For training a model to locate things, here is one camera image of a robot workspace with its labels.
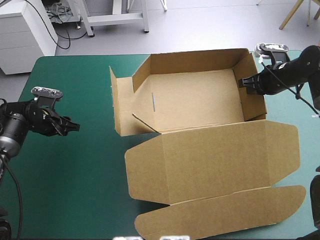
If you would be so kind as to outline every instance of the cable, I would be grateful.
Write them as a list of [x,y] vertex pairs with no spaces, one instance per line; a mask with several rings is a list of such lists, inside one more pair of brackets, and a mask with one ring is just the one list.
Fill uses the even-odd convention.
[[[63,38],[63,39],[69,39],[68,37],[65,36],[61,36],[60,34],[56,33],[59,37]],[[87,32],[85,32],[83,35],[79,36],[79,37],[71,37],[71,40],[77,40],[77,39],[81,39],[83,38],[85,35],[87,34]]]
[[[47,13],[47,14],[52,14],[52,16],[50,16],[50,19],[51,19],[51,18],[58,18],[58,15],[54,14],[53,12],[47,11],[46,13]],[[79,37],[65,37],[65,36],[60,35],[60,34],[57,33],[57,32],[56,32],[56,34],[57,34],[59,37],[63,38],[63,39],[77,40],[77,39],[83,38],[83,37],[87,34],[87,32],[85,32],[83,35],[81,35],[81,36],[79,36]]]
[[60,45],[55,41],[55,39],[54,39],[53,36],[51,35],[51,32],[49,31],[49,29],[48,29],[48,27],[47,27],[47,25],[46,25],[46,23],[45,23],[45,20],[42,18],[41,14],[40,14],[39,11],[36,9],[36,7],[35,7],[31,2],[29,2],[28,0],[25,0],[25,1],[26,1],[28,4],[30,4],[30,6],[33,7],[33,9],[36,11],[36,13],[40,16],[40,18],[41,18],[41,20],[42,20],[42,22],[43,22],[46,30],[48,31],[48,33],[49,33],[51,39],[54,41],[54,43],[55,43],[59,48],[61,48],[61,49],[65,49],[65,50],[66,50],[66,49],[69,49],[70,46],[71,46],[71,40],[70,40],[70,35],[69,35],[69,31],[68,31],[67,27],[65,27],[65,31],[66,31],[66,34],[67,34],[68,39],[69,39],[69,45],[68,45],[68,47],[63,47],[63,46],[60,46]]
[[4,98],[0,98],[0,100],[1,100],[1,101],[3,102],[3,104],[5,105],[4,112],[6,112],[6,111],[7,111],[8,103],[7,103],[7,101],[6,101]]
[[51,11],[57,15],[62,23],[67,22],[73,16],[71,8],[62,5],[61,2],[54,2],[51,5]]
[[293,93],[297,97],[297,99],[301,99],[305,104],[307,104],[312,109],[312,111],[315,112],[316,115],[319,115],[318,111],[307,100],[305,100],[302,96],[297,94],[290,87],[288,87],[283,81],[281,81],[280,78],[278,78],[269,68],[267,68],[267,66],[263,62],[261,64],[264,67],[264,69],[268,70],[275,77],[275,79],[277,79],[286,89],[288,89],[291,93]]
[[23,203],[22,203],[22,194],[21,194],[21,189],[19,186],[19,182],[16,178],[16,176],[14,175],[14,173],[12,172],[11,168],[9,167],[9,165],[7,164],[6,160],[3,157],[0,157],[1,161],[3,162],[5,168],[8,170],[8,172],[10,173],[15,186],[16,186],[16,190],[18,192],[18,198],[19,198],[19,208],[20,208],[20,214],[19,214],[19,227],[18,227],[18,232],[16,235],[16,240],[20,240],[20,235],[21,235],[21,229],[22,229],[22,222],[23,222]]

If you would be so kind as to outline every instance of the box lid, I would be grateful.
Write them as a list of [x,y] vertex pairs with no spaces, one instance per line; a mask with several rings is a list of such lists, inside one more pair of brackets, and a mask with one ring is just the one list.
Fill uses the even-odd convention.
[[298,130],[257,120],[164,133],[125,153],[129,194],[163,204],[266,188],[299,168]]
[[298,210],[305,196],[306,190],[300,185],[242,191],[141,214],[135,227],[146,240],[167,235],[202,239],[279,223]]

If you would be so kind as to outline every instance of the green tabletop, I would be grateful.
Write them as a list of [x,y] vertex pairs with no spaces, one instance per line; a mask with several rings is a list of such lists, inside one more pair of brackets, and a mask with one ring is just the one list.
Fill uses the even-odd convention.
[[[299,51],[291,51],[296,58]],[[114,127],[109,66],[118,77],[133,74],[148,55],[42,57],[34,66],[20,101],[30,100],[35,86],[64,92],[56,110],[81,125],[67,137],[29,132],[20,154],[10,162],[24,204],[22,238],[110,239],[137,235],[137,215],[163,207],[128,194],[124,153],[154,134],[120,137]],[[308,85],[302,95],[311,101]],[[289,91],[266,96],[269,120],[299,129],[301,166],[278,186],[304,185],[309,191],[320,165],[319,119]],[[282,223],[218,238],[297,238],[313,232],[309,192],[302,207]],[[6,174],[0,205],[9,211],[15,236],[19,205],[15,185]]]

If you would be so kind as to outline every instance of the cabinet drawer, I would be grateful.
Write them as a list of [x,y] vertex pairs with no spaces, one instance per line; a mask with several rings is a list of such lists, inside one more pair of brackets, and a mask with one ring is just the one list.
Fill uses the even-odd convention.
[[0,34],[0,49],[37,46],[38,43],[31,31]]
[[0,18],[0,34],[30,31],[23,16],[11,16]]
[[5,74],[29,73],[42,56],[39,46],[0,49],[0,68]]

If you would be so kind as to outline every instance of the cardboard box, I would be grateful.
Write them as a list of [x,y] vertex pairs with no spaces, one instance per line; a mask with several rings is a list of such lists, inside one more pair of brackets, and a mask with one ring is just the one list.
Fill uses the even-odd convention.
[[110,69],[116,131],[160,133],[125,153],[130,196],[169,205],[136,218],[142,237],[201,239],[300,207],[303,186],[272,187],[299,168],[298,131],[265,120],[263,96],[238,88],[256,73],[247,49],[152,54],[123,78]]

